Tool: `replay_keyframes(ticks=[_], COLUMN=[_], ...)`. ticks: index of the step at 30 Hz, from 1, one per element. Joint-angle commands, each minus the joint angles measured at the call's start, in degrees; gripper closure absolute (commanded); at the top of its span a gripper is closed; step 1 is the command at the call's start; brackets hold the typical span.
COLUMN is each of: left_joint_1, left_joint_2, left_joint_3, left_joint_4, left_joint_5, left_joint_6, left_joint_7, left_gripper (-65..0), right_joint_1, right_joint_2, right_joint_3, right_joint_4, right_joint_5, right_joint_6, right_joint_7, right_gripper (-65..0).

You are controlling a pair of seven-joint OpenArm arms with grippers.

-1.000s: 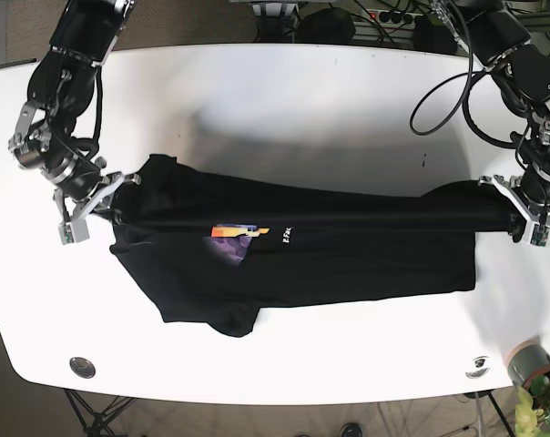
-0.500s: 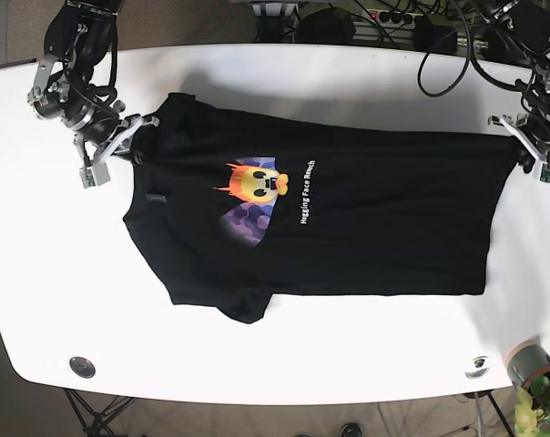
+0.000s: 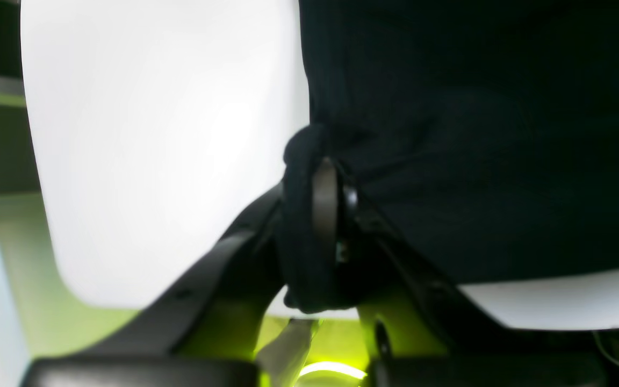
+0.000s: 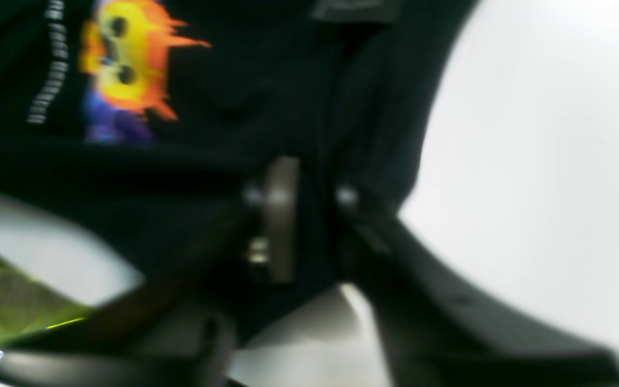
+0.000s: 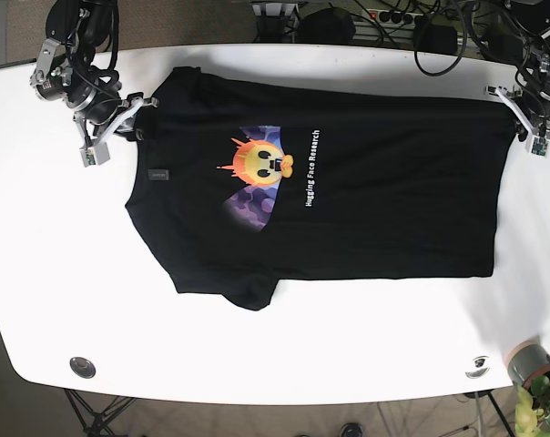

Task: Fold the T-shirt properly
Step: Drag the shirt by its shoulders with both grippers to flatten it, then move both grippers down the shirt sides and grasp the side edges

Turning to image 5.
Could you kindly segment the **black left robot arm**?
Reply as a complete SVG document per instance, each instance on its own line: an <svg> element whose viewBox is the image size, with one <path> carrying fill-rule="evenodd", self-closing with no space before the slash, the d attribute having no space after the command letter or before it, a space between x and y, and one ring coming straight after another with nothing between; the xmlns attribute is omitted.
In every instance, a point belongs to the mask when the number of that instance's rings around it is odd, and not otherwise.
<svg viewBox="0 0 550 437"><path fill-rule="evenodd" d="M489 86L517 118L518 139L532 155L546 157L550 148L550 1L493 1L506 28L521 39L514 61L516 87Z"/></svg>

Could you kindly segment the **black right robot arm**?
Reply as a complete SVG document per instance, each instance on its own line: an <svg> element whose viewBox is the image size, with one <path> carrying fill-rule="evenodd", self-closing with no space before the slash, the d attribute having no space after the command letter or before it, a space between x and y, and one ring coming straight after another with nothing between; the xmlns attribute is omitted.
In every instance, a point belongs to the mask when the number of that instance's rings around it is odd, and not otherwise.
<svg viewBox="0 0 550 437"><path fill-rule="evenodd" d="M141 92L119 94L117 71L119 10L116 1L57 1L46 19L46 40L36 59L30 86L44 101L61 100L73 112L83 139L84 166L110 160L112 136L138 140L138 111L157 107Z"/></svg>

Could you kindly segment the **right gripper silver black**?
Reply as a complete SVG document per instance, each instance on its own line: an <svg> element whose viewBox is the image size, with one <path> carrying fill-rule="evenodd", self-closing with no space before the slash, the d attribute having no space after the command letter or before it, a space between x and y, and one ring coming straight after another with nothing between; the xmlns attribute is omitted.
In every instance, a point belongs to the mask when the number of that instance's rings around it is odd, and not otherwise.
<svg viewBox="0 0 550 437"><path fill-rule="evenodd" d="M107 142L113 136L129 142L148 139L148 112L140 110L158 105L157 98L144 98L138 92L126 99L94 95L74 107L74 122L83 139L79 153L84 167L100 166L110 160Z"/></svg>

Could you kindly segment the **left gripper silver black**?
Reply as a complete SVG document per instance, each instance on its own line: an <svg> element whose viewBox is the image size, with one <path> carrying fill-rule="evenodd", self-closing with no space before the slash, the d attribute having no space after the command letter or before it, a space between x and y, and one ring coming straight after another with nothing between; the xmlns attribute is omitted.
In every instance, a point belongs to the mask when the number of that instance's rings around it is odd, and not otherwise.
<svg viewBox="0 0 550 437"><path fill-rule="evenodd" d="M546 158L550 148L550 100L524 97L524 89L487 86L485 94L497 97L515 117L515 133L528 154Z"/></svg>

